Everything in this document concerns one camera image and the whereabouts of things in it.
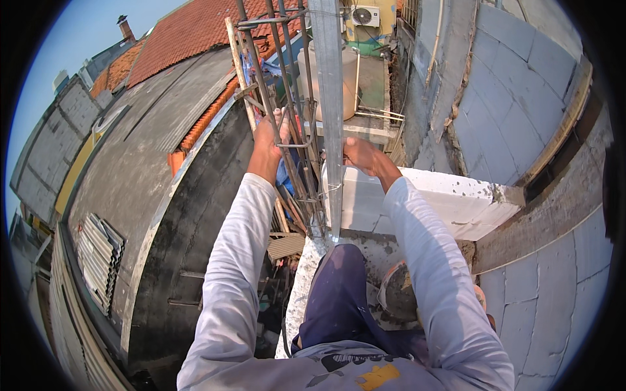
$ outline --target navy pants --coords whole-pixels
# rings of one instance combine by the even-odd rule
[[[365,258],[355,245],[337,245],[318,267],[309,291],[300,333],[292,353],[320,343],[355,340],[370,343],[387,354],[415,358],[426,364],[424,330],[385,331],[367,307]]]

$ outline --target beige water tank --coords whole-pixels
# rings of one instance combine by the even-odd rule
[[[311,81],[313,84],[313,97],[319,102],[319,83],[317,82],[317,63],[315,59],[315,47],[313,42],[309,44],[309,58],[311,66]],[[341,62],[344,68],[344,121],[354,116],[354,97],[356,95],[356,59],[357,54],[342,41]],[[304,48],[298,53],[298,67],[304,90],[304,97],[309,96],[309,85],[306,81],[306,68],[304,64]],[[317,105],[316,120],[322,121],[322,105]]]

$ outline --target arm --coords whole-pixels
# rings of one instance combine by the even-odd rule
[[[178,389],[254,355],[257,284],[267,249],[280,151],[264,119],[254,134],[248,170],[211,252],[195,339],[178,374]]]
[[[367,141],[348,138],[344,155],[347,163],[378,176],[387,194],[384,208],[406,257],[431,373],[451,389],[458,378],[513,389],[513,366],[476,299],[465,259],[437,213]]]

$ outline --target air conditioner outdoor unit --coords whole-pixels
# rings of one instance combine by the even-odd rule
[[[352,11],[352,23],[355,26],[381,25],[381,10],[378,7],[357,6]]]

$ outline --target window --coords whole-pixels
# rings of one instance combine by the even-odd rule
[[[419,0],[404,0],[402,5],[402,18],[414,30],[418,24]]]

